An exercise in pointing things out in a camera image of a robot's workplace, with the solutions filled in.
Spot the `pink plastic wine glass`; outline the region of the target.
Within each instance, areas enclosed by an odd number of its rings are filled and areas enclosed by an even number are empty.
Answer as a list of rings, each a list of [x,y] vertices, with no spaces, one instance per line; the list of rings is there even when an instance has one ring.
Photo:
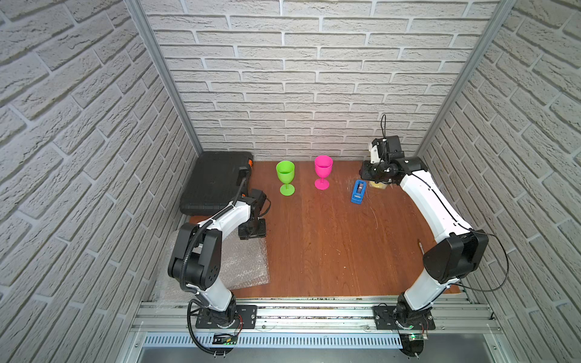
[[[316,157],[315,159],[315,171],[316,175],[319,177],[315,181],[315,186],[319,190],[326,190],[329,188],[330,182],[327,178],[330,176],[333,166],[333,160],[331,157],[322,155]]]

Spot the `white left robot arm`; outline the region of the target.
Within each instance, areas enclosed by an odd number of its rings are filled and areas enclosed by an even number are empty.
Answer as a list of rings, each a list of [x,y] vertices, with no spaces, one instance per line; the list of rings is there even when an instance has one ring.
[[[219,278],[222,242],[233,231],[242,239],[265,237],[262,209],[267,200],[246,197],[230,202],[209,219],[197,225],[186,223],[178,230],[167,274],[181,290],[195,295],[202,307],[227,315],[234,311],[234,295]]]

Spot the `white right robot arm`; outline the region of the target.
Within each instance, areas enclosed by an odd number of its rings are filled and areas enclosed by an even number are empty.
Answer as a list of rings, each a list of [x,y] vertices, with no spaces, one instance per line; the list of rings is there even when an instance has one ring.
[[[407,193],[428,223],[436,245],[423,256],[424,269],[398,299],[399,311],[408,316],[432,307],[449,286],[475,271],[489,238],[473,230],[438,189],[428,167],[418,157],[399,158],[360,169],[364,180],[396,184]]]

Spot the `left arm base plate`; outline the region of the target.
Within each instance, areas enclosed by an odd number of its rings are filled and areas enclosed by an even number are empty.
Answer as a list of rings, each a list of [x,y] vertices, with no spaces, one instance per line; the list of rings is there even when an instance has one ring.
[[[257,321],[256,305],[237,305],[224,312],[202,308],[195,322],[197,329],[254,329]]]

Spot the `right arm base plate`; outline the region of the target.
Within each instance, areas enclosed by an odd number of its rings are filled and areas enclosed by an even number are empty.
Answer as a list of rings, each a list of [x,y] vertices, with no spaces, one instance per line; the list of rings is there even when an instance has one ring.
[[[397,305],[388,306],[385,303],[372,307],[375,326],[378,330],[435,330],[434,317],[431,308],[409,310]]]

